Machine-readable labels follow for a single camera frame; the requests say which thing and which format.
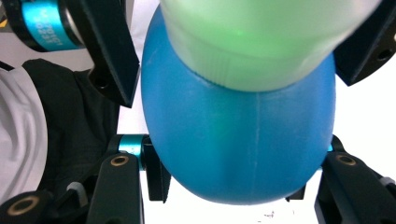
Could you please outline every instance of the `black cloth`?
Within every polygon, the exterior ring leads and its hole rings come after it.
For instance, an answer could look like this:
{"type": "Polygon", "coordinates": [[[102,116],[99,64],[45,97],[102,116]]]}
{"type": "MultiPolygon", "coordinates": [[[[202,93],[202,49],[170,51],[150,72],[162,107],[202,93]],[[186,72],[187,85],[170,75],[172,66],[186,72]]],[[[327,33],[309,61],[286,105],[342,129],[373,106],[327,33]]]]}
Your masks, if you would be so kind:
{"type": "Polygon", "coordinates": [[[48,127],[48,156],[38,189],[62,196],[104,154],[117,132],[120,106],[103,97],[88,72],[45,60],[23,64],[33,80],[48,127]]]}

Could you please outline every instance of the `black metal bracket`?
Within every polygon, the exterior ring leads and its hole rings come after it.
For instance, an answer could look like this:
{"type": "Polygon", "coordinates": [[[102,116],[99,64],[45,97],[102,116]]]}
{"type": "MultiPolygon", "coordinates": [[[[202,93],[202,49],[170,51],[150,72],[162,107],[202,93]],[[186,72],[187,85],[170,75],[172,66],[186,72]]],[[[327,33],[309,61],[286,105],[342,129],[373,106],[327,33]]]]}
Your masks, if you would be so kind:
{"type": "Polygon", "coordinates": [[[291,194],[290,196],[286,197],[286,201],[289,203],[290,200],[303,200],[305,196],[305,188],[306,185],[304,185],[302,188],[291,194]]]}
{"type": "Polygon", "coordinates": [[[381,2],[371,17],[334,51],[337,75],[351,86],[396,52],[396,0],[381,2]]]}
{"type": "Polygon", "coordinates": [[[335,136],[322,164],[315,211],[319,223],[396,223],[394,183],[348,154],[335,136]]]}
{"type": "MultiPolygon", "coordinates": [[[[121,138],[115,135],[106,154],[76,182],[81,188],[69,189],[58,201],[47,191],[17,195],[0,206],[0,223],[144,223],[138,158],[118,152],[121,138]]],[[[149,198],[165,202],[171,176],[148,136],[142,146],[148,147],[143,150],[149,198]]]]}
{"type": "Polygon", "coordinates": [[[108,99],[131,107],[139,60],[120,0],[64,0],[94,68],[93,86],[108,99]]]}

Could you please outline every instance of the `white fabric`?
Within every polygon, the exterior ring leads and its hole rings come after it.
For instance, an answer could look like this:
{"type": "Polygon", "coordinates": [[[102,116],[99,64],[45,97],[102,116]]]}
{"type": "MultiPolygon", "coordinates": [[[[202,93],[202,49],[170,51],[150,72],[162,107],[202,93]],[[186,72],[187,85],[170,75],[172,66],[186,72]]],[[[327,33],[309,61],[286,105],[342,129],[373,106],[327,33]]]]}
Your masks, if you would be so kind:
{"type": "Polygon", "coordinates": [[[0,204],[36,190],[47,158],[43,107],[23,68],[0,70],[0,204]]]}

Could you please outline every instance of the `plastic bottle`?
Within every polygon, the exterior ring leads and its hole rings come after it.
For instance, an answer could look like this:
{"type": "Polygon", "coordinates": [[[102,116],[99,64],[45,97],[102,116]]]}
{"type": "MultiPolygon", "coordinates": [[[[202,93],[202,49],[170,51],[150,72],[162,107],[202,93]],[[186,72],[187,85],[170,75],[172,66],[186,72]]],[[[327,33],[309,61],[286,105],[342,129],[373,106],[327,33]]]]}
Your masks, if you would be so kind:
{"type": "Polygon", "coordinates": [[[181,61],[240,91],[271,91],[312,72],[379,0],[161,0],[181,61]]]}

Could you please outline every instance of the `green bottle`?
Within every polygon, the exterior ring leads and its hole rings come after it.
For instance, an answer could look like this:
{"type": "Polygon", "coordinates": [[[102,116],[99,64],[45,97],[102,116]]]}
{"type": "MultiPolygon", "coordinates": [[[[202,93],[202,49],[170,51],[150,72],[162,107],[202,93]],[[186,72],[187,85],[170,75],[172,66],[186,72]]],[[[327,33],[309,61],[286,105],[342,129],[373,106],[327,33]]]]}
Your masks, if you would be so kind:
{"type": "Polygon", "coordinates": [[[272,91],[316,68],[379,0],[161,0],[177,56],[239,91],[272,91]]]}

